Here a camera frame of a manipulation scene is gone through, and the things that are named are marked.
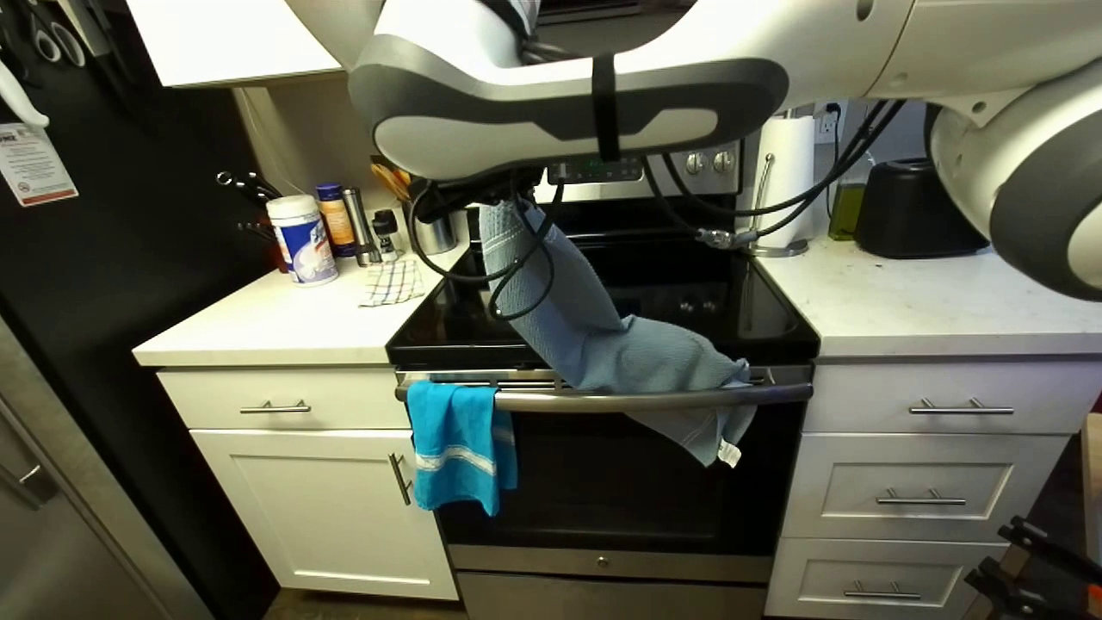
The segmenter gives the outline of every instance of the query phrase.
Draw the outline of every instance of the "teal towel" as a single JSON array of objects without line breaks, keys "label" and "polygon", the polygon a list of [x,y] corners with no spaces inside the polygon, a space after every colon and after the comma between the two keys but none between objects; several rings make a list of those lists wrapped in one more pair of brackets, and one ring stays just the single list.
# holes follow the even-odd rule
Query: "teal towel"
[{"label": "teal towel", "polygon": [[424,509],[475,500],[489,516],[500,492],[518,490],[518,436],[511,413],[496,409],[492,385],[414,382],[414,500]]},{"label": "teal towel", "polygon": [[[528,226],[545,225],[545,208],[528,208]],[[483,205],[483,261],[500,270],[531,248],[512,203]],[[531,310],[511,326],[576,390],[589,392],[692,392],[737,390],[750,382],[745,358],[728,358],[704,332],[650,316],[620,316],[614,295],[589,257],[553,225],[545,250],[500,289],[507,313]],[[630,419],[683,444],[698,465],[737,465],[737,440],[753,419],[753,406],[632,413]]]}]

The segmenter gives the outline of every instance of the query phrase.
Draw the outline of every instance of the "black glass cooktop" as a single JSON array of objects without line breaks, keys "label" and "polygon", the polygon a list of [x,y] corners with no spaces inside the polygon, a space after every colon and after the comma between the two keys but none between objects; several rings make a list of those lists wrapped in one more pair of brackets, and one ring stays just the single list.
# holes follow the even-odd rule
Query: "black glass cooktop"
[{"label": "black glass cooktop", "polygon": [[[620,313],[670,319],[706,332],[731,358],[805,366],[813,329],[750,254],[724,254],[665,226],[572,235]],[[455,270],[483,270],[478,244]],[[440,281],[389,341],[396,367],[542,367],[545,362],[496,319],[484,284]]]}]

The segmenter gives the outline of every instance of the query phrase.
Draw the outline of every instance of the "paper towel roll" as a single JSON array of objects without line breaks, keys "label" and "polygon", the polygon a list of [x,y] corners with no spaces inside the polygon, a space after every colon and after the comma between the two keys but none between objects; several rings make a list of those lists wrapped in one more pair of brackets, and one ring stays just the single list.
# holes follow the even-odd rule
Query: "paper towel roll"
[{"label": "paper towel roll", "polygon": [[[750,205],[785,203],[817,182],[817,117],[771,117],[756,138],[753,198]],[[761,214],[756,229],[785,221],[791,208]],[[791,225],[764,235],[756,248],[791,248],[808,236],[813,208],[804,208]]]}]

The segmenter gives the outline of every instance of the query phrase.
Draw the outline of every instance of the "control panel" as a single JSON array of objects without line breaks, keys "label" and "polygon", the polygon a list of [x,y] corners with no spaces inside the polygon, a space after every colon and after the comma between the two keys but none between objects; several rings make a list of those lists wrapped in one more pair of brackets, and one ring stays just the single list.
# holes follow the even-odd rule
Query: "control panel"
[{"label": "control panel", "polygon": [[742,180],[753,174],[753,167],[745,167],[750,160],[742,160],[737,145],[670,150],[667,155],[670,167],[665,164],[661,155],[615,159],[615,160],[572,159],[572,160],[552,160],[545,167],[538,184],[538,203],[552,203],[559,182],[566,184],[560,191],[566,203],[650,198],[654,190],[643,174],[643,160],[650,164],[661,195],[683,195],[674,180],[683,180],[683,184],[692,195],[724,195],[724,191],[737,191]]}]

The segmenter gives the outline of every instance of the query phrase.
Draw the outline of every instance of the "blue towel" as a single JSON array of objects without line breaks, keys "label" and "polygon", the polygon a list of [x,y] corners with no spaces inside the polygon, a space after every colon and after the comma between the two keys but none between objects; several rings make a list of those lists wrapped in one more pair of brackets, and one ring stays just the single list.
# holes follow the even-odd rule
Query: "blue towel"
[{"label": "blue towel", "polygon": [[414,382],[414,500],[424,509],[478,500],[500,513],[500,490],[518,490],[518,440],[511,413],[492,406],[492,385]]},{"label": "blue towel", "polygon": [[[511,203],[478,208],[484,270],[512,266],[531,248],[531,229],[545,225],[538,205],[528,225]],[[552,225],[545,250],[500,291],[504,313],[520,313],[531,300],[552,291],[542,307],[511,319],[511,326],[576,390],[596,392],[689,392],[747,385],[750,366],[720,353],[704,332],[649,319],[620,316],[614,295],[592,270],[589,257]],[[630,419],[683,444],[696,462],[737,465],[737,440],[753,419],[753,406],[713,406],[674,413],[630,413]]]}]

